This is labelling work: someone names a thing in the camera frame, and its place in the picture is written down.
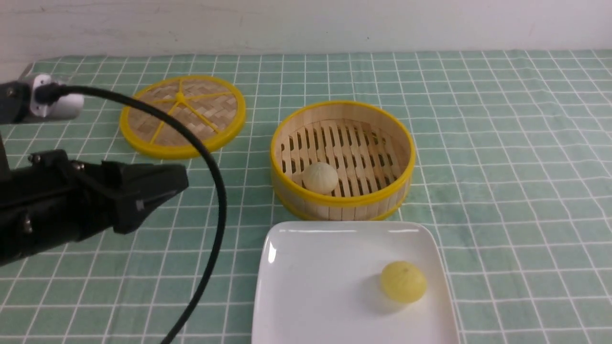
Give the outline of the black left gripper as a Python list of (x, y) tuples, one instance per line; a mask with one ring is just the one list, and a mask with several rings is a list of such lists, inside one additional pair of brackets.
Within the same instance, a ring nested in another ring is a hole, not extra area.
[(65, 150), (1, 168), (2, 266), (103, 231), (129, 234), (189, 186), (183, 165), (90, 163)]

